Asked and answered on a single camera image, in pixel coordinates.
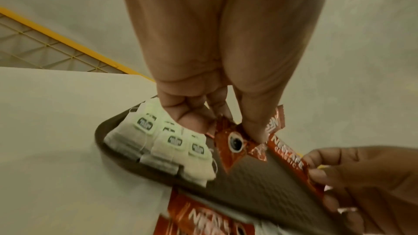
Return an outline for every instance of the dark brown tray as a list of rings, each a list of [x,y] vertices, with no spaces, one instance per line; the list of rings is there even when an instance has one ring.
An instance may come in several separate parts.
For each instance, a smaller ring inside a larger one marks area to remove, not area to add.
[[[229,174],[219,166],[216,179],[208,182],[206,188],[127,159],[110,149],[103,140],[128,112],[124,111],[100,124],[95,132],[95,140],[106,156],[129,172],[176,186],[283,228],[293,228],[313,235],[354,234],[344,225],[339,214],[327,211],[299,178],[271,153],[267,154],[268,162],[245,157],[234,165]],[[207,145],[213,148],[213,140],[208,138]],[[213,152],[213,157],[221,165],[217,151]]]

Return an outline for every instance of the person's right hand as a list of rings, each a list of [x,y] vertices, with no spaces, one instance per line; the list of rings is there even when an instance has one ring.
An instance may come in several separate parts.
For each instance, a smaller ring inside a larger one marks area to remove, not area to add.
[[[360,234],[418,233],[418,150],[398,147],[325,148],[304,156],[310,178],[332,189],[324,204],[346,211]]]

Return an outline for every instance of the textured tray surface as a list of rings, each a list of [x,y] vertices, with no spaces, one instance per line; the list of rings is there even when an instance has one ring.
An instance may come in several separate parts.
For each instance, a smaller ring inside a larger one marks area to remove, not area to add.
[[[96,144],[100,150],[124,169],[282,227],[316,235],[354,234],[345,227],[338,214],[331,214],[324,209],[299,179],[270,153],[267,154],[268,162],[245,157],[234,165],[229,174],[219,166],[216,179],[208,182],[206,188],[128,160],[103,142],[107,133],[117,127],[128,112],[106,120],[95,132]],[[213,141],[208,139],[207,145],[213,148]],[[213,152],[213,157],[221,165],[217,151]]]

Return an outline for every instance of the lattice grid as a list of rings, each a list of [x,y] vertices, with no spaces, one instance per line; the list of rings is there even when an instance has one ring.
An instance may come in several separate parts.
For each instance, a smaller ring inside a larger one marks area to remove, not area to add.
[[[1,13],[0,67],[125,74]]]

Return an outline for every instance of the red packet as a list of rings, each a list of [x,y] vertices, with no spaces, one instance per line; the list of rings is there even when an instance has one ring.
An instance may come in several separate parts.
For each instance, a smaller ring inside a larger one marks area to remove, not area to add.
[[[274,134],[284,128],[283,105],[276,107],[275,114],[266,126],[269,134]],[[216,123],[215,146],[219,151],[225,171],[245,155],[261,161],[267,161],[266,145],[257,144],[245,133],[241,124],[237,125],[226,117],[220,117]]]
[[[276,135],[271,134],[267,141],[267,147],[276,154],[284,163],[319,197],[324,197],[324,185],[313,183],[308,177],[309,165],[294,150],[287,146]]]
[[[153,235],[189,235],[179,230],[177,225],[163,216],[159,216]]]
[[[252,224],[241,223],[173,189],[168,212],[187,235],[255,235]]]

